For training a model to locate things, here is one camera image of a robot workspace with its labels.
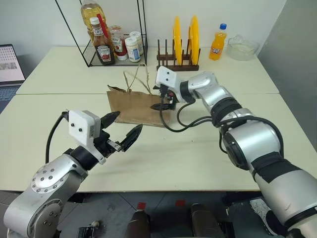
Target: spice jar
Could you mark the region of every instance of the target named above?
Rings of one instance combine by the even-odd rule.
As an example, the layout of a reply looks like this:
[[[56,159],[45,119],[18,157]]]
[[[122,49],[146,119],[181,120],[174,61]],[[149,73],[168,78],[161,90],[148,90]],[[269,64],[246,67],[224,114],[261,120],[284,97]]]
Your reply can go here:
[[[128,50],[129,60],[131,62],[139,62],[141,58],[137,39],[134,37],[129,37],[125,39],[125,45]]]
[[[126,60],[128,58],[128,52],[125,46],[124,37],[121,31],[121,27],[114,25],[110,28],[111,40],[114,46],[114,51],[118,56],[118,60]]]
[[[140,55],[143,55],[143,44],[142,44],[142,36],[141,33],[138,31],[132,31],[130,32],[130,37],[134,37],[137,39],[138,41],[138,46],[139,46],[139,51],[140,51]]]

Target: brown paper bag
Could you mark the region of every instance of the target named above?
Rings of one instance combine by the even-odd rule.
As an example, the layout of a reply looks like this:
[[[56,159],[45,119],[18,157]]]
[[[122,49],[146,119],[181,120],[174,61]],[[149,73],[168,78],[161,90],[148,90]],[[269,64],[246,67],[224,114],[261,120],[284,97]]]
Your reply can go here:
[[[116,118],[115,122],[163,126],[159,117],[159,111],[150,108],[153,104],[160,103],[160,96],[151,94],[151,89],[148,84],[149,76],[147,76],[146,86],[139,78],[136,77],[137,72],[133,75],[124,71],[123,74],[128,86],[127,90],[108,85],[110,91],[107,91],[107,95],[111,111],[120,111],[120,115]],[[126,74],[134,76],[130,85],[128,84]],[[143,92],[133,92],[131,90],[131,86],[135,79],[145,86],[149,94]],[[170,110],[163,111],[162,113],[164,120],[168,123],[170,119]]]

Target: laptop keyboard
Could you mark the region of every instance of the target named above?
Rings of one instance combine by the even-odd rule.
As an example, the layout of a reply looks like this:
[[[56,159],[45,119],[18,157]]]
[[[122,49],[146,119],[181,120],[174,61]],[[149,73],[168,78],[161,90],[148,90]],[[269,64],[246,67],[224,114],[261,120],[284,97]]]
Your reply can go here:
[[[0,101],[10,101],[18,89],[19,87],[0,88]]]

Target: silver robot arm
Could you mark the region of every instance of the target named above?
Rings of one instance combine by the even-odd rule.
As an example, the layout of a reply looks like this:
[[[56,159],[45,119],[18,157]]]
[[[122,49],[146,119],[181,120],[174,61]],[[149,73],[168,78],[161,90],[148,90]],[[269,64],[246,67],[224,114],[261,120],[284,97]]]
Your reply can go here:
[[[4,224],[8,238],[57,238],[58,220],[68,199],[78,190],[88,171],[103,164],[112,153],[125,152],[138,138],[142,125],[132,129],[122,142],[110,140],[103,131],[120,112],[103,118],[89,111],[66,112],[69,134],[79,145],[42,166],[29,187],[8,207]]]
[[[287,237],[317,237],[317,179],[284,159],[282,136],[273,123],[242,108],[211,72],[182,81],[161,66],[156,86],[161,96],[172,91],[179,102],[202,99],[231,162],[251,173],[274,214],[288,228]]]

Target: red tape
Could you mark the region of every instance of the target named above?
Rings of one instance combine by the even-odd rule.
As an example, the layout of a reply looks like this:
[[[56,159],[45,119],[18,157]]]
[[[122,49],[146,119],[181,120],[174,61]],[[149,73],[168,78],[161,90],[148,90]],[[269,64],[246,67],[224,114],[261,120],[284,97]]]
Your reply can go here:
[[[146,206],[147,206],[146,202],[139,202],[138,203],[138,210],[145,210]]]
[[[185,206],[185,200],[176,200],[175,206],[176,207],[184,207]]]

